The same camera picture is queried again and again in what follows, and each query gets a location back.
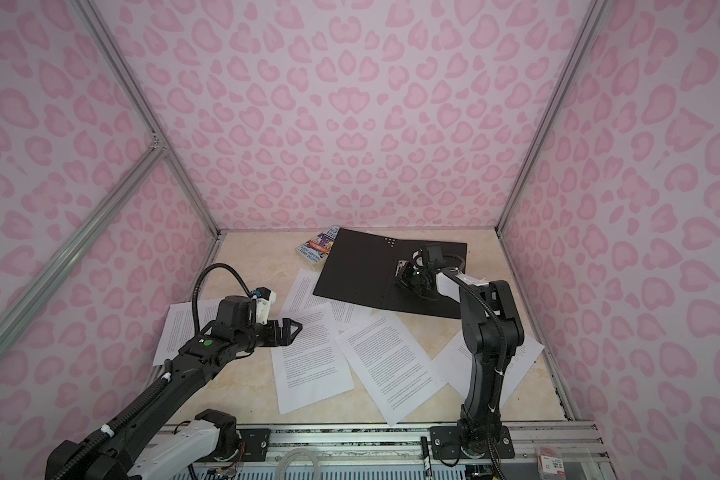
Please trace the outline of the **white and black folder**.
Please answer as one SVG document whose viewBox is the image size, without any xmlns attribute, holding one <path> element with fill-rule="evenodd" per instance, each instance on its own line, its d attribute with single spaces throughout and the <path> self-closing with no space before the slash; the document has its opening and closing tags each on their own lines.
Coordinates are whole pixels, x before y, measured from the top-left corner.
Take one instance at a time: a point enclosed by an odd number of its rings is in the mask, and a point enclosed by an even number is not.
<svg viewBox="0 0 720 480">
<path fill-rule="evenodd" d="M 398 263 L 412 260 L 430 243 L 341 228 L 313 294 L 378 310 L 458 320 L 457 301 L 437 293 L 425 299 L 395 281 Z"/>
</svg>

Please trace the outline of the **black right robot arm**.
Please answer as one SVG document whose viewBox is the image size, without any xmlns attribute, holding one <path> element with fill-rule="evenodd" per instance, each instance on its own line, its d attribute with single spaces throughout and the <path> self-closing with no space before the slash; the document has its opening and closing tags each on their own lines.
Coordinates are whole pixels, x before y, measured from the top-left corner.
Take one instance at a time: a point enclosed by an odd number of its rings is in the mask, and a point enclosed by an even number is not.
<svg viewBox="0 0 720 480">
<path fill-rule="evenodd" d="M 469 389 L 453 426 L 429 429 L 432 457 L 448 467 L 462 459 L 486 459 L 495 466 L 515 457 L 509 429 L 503 425 L 500 398 L 506 370 L 525 333 L 509 283 L 469 280 L 463 258 L 427 244 L 409 260 L 399 260 L 395 282 L 426 300 L 459 303 L 461 332 L 471 367 Z"/>
</svg>

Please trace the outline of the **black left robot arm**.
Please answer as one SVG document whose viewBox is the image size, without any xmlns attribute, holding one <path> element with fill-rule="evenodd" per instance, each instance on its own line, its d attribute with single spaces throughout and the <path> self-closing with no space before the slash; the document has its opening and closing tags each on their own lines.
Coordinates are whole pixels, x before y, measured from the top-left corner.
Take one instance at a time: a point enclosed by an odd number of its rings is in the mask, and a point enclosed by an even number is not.
<svg viewBox="0 0 720 480">
<path fill-rule="evenodd" d="M 258 348 L 286 347 L 303 329 L 301 322 L 272 320 L 275 293 L 245 288 L 222 298 L 216 316 L 200 323 L 199 293 L 212 264 L 201 271 L 192 289 L 193 337 L 164 363 L 162 374 L 121 412 L 80 442 L 63 441 L 45 467 L 48 479 L 147 479 L 171 476 L 197 460 L 240 460 L 244 454 L 233 416 L 215 410 L 198 414 L 196 434 L 186 433 L 159 445 L 152 439 L 197 391 L 227 364 L 251 356 Z"/>
</svg>

